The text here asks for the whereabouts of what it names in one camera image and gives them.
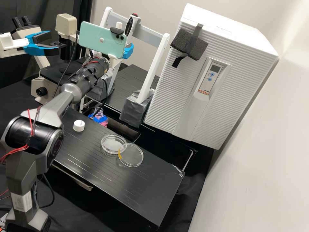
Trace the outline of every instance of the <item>petri dish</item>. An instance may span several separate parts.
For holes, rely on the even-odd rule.
[[[142,150],[134,143],[126,143],[124,146],[126,149],[123,152],[121,150],[118,152],[120,161],[131,168],[140,166],[144,159]]]
[[[103,150],[109,154],[116,155],[118,151],[123,152],[126,149],[126,140],[120,135],[106,135],[101,140]]]

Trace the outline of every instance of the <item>white label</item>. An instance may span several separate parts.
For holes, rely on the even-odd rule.
[[[212,62],[204,77],[198,92],[209,95],[213,85],[215,84],[223,65]]]
[[[15,193],[11,193],[11,198],[13,202],[14,209],[22,212],[27,212],[32,208],[31,192],[27,192],[25,195],[21,196]]]

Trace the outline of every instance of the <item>black foam block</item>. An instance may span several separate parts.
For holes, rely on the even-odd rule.
[[[186,51],[192,34],[187,32],[184,29],[180,29],[175,38],[173,39],[171,46],[183,53],[188,53]],[[205,49],[207,48],[208,43],[197,38],[195,44],[192,46],[191,50],[188,53],[188,56],[194,60],[199,60],[203,55]]]

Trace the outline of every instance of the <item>smartphone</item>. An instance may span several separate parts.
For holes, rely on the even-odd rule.
[[[121,34],[121,31],[118,29],[117,33],[114,33],[110,29],[82,22],[78,43],[80,46],[97,52],[122,58],[126,46],[126,35]]]

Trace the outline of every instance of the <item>black strap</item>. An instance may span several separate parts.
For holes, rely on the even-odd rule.
[[[196,43],[197,38],[199,37],[199,34],[200,34],[201,30],[202,30],[202,27],[203,27],[203,24],[197,24],[197,26],[196,26],[196,28],[195,28],[195,30],[194,30],[191,38],[190,38],[190,41],[189,41],[188,45],[185,48],[184,52],[179,57],[177,57],[174,60],[174,63],[172,64],[172,66],[174,68],[177,68],[179,63],[180,63],[180,61],[190,54],[193,46]]]

